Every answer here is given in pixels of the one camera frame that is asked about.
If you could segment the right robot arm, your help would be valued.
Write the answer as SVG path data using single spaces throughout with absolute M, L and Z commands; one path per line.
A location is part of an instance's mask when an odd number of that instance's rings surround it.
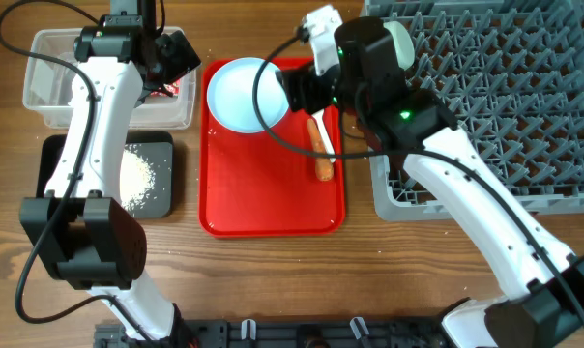
M 277 76 L 290 108 L 352 114 L 372 157 L 401 158 L 478 248 L 502 294 L 447 311 L 457 347 L 552 347 L 584 330 L 584 256 L 544 229 L 489 170 L 455 115 L 430 90 L 408 87 L 381 19 L 343 21 L 323 7 L 294 34 L 313 61 Z

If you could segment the green bowl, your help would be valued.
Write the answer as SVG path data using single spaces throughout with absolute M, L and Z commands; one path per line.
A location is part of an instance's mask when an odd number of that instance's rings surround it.
M 410 34 L 398 21 L 385 22 L 383 26 L 392 35 L 398 65 L 408 70 L 415 62 L 415 48 Z

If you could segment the red snack wrapper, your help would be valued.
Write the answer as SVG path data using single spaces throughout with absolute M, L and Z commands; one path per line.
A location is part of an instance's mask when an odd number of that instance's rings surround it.
M 178 97 L 180 94 L 180 81 L 175 81 L 171 84 L 164 84 L 156 90 L 151 92 L 152 96 L 158 97 Z

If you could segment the light blue plate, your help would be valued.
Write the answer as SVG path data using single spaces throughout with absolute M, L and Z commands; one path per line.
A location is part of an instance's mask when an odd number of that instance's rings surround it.
M 214 118 L 226 129 L 238 133 L 258 133 L 263 127 L 255 114 L 252 90 L 263 59 L 246 57 L 232 60 L 219 68 L 207 88 L 207 104 Z M 269 63 L 260 75 L 257 101 L 269 128 L 278 123 L 289 109 L 285 92 L 277 80 L 280 69 Z

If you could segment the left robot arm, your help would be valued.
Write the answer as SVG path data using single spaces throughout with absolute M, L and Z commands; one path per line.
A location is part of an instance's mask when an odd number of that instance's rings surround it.
M 146 268 L 142 226 L 120 201 L 121 162 L 134 110 L 152 93 L 195 70 L 187 37 L 166 34 L 156 1 L 114 1 L 91 17 L 73 45 L 73 116 L 43 193 L 19 213 L 32 250 L 48 274 L 102 301 L 133 346 L 195 347 L 199 341 L 177 305 Z

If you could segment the white rice pile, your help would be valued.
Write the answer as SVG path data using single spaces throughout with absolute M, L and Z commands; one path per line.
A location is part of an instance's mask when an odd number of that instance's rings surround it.
M 150 163 L 137 153 L 125 150 L 120 171 L 120 197 L 123 208 L 127 211 L 143 208 L 154 185 L 154 171 Z

